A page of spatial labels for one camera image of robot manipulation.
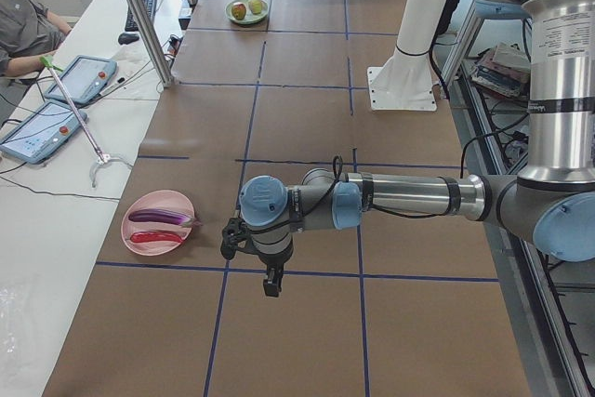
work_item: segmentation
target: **computer mouse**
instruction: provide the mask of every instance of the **computer mouse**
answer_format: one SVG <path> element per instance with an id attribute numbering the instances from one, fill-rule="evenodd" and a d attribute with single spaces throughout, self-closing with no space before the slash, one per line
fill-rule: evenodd
<path id="1" fill-rule="evenodd" d="M 132 44 L 133 42 L 137 42 L 139 39 L 139 35 L 136 33 L 122 33 L 118 36 L 118 44 L 121 46 L 125 44 Z"/>

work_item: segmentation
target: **reacher grabber tool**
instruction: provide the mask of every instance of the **reacher grabber tool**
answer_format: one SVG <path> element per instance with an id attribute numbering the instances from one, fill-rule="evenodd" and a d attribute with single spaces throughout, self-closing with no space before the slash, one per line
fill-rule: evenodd
<path id="1" fill-rule="evenodd" d="M 132 169 L 132 164 L 130 164 L 122 155 L 116 155 L 116 154 L 110 155 L 110 154 L 104 152 L 101 149 L 101 147 L 98 145 L 97 141 L 95 140 L 95 138 L 91 134 L 91 131 L 89 130 L 88 126 L 86 125 L 85 120 L 83 119 L 81 114 L 78 112 L 78 109 L 76 108 L 76 105 L 74 104 L 74 101 L 73 101 L 70 93 L 68 93 L 68 89 L 60 80 L 60 77 L 59 77 L 58 73 L 56 72 L 56 70 L 60 70 L 60 68 L 56 67 L 52 63 L 52 57 L 51 56 L 42 56 L 40 58 L 40 60 L 43 62 L 44 66 L 48 69 L 49 74 L 52 75 L 52 78 L 54 78 L 54 81 L 56 82 L 56 86 L 58 86 L 60 92 L 62 92 L 64 99 L 66 100 L 66 102 L 70 106 L 71 110 L 73 111 L 74 117 L 81 125 L 83 132 L 85 132 L 86 138 L 91 143 L 91 146 L 93 146 L 93 151 L 95 151 L 95 153 L 98 156 L 98 160 L 91 166 L 91 170 L 89 171 L 89 177 L 91 178 L 91 186 L 93 188 L 97 187 L 97 171 L 101 167 L 104 167 L 111 162 L 121 162 L 121 163 L 124 163 L 126 166 L 128 166 L 129 169 Z"/>

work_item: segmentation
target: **keyboard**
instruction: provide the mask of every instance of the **keyboard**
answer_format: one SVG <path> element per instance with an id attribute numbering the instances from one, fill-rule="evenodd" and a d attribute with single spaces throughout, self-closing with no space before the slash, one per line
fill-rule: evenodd
<path id="1" fill-rule="evenodd" d="M 145 9 L 147 10 L 147 14 L 151 19 L 155 19 L 155 8 L 157 6 L 157 0 L 142 0 L 145 4 Z M 124 27 L 125 31 L 127 32 L 137 32 L 139 30 L 139 26 L 134 21 L 134 17 L 132 16 L 132 11 L 128 8 L 128 16 L 126 17 L 126 26 Z"/>

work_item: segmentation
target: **red chili pepper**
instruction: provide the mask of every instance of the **red chili pepper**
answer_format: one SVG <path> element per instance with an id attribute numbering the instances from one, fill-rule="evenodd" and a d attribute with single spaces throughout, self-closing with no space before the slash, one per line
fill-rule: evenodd
<path id="1" fill-rule="evenodd" d="M 176 242 L 181 244 L 184 240 L 181 238 L 179 234 L 174 232 L 133 232 L 130 235 L 130 241 L 134 242 L 135 244 L 142 244 L 144 242 Z"/>

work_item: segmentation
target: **white desk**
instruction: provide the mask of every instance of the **white desk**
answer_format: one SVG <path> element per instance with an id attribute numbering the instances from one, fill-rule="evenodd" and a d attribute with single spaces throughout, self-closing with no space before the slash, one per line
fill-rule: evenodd
<path id="1" fill-rule="evenodd" d="M 172 33 L 181 35 L 181 2 L 158 0 L 157 5 L 154 26 L 164 43 Z M 60 47 L 55 63 L 65 66 L 76 55 L 113 58 L 124 49 L 117 58 L 119 71 L 113 79 L 129 76 L 140 60 L 148 61 L 149 57 L 141 41 L 129 46 L 117 43 L 124 31 L 126 12 L 126 0 L 93 0 Z M 135 161 L 160 90 L 159 78 L 151 71 L 86 109 L 89 128 L 105 152 L 120 153 Z M 21 106 L 34 110 L 40 104 L 33 86 Z M 12 117 L 28 115 L 17 109 Z M 0 129 L 0 135 L 10 128 L 6 125 Z M 4 176 L 38 191 L 119 198 L 129 169 L 123 164 L 101 168 L 98 187 L 93 189 L 89 169 L 96 159 L 85 135 L 79 132 L 45 165 L 26 165 Z M 18 164 L 3 158 L 0 171 Z M 0 197 L 0 395 L 38 396 L 58 358 L 117 203 L 34 194 L 1 179 Z M 7 290 L 20 295 L 15 303 L 22 307 L 11 315 L 14 335 L 21 343 L 20 358 L 10 363 L 19 367 L 14 377 L 5 368 L 7 355 L 2 350 L 7 334 L 1 297 Z"/>

